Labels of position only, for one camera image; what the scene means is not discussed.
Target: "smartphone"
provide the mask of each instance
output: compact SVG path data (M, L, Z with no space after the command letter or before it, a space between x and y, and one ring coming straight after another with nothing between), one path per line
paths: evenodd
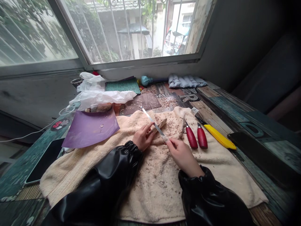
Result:
M65 138L57 139L51 141L51 143L46 148L46 151L41 156L29 176L27 177L25 184L33 184L40 181L41 177L48 169L48 167L62 155L63 152L63 142Z

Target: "hand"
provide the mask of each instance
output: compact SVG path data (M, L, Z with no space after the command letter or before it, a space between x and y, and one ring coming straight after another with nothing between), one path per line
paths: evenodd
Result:
M205 175L187 144L175 138L169 138L169 141L167 141L166 144L175 163L189 177L200 177Z
M142 126L133 137L133 143L136 144L140 151L145 151L147 147L151 144L156 133L151 133L148 138L146 138L146 134L150 131L151 126L154 122L149 123L148 125Z

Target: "black leather sleeve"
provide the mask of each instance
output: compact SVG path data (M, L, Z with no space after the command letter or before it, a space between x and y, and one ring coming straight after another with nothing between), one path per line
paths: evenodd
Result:
M217 182L208 168L200 167L205 176L189 178L179 172L187 226L255 225L243 201Z
M132 141L114 148L75 191L50 210L42 225L110 225L142 158L143 153Z

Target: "person's left hand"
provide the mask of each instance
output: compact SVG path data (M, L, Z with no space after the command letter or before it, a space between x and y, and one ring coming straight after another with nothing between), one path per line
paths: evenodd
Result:
M140 151L145 151L147 147L151 144L156 133L151 133L148 138L146 138L146 134L150 131L151 126L154 122L149 123L148 125L142 126L134 135L133 143L136 144Z

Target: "charging cable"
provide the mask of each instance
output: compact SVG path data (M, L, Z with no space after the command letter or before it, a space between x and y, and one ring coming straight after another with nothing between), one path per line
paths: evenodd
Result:
M66 110L67 108L68 108L68 111L66 111L66 114L62 114L62 111L63 111L63 110ZM64 108L64 109L62 109L62 110L60 110L59 115L60 115L60 116L65 116L65 115L70 114L70 113L73 112L74 110L75 110L75 107L74 107L74 106L68 106L68 107L66 107L66 108ZM45 126L45 127L44 127L43 129L41 129L40 131L32 132L32 133L27 134L26 136L23 136L23 137L14 138L14 139L7 140L7 141L0 141L0 143L3 143L3 142L9 142L9 141L18 140L18 139L22 139L22 138L25 138L25 137L27 137L27 136L29 136L29 135L31 135L31 134L41 132L42 130L44 130L45 128L47 128L48 126L50 126L52 123L50 123L49 125Z

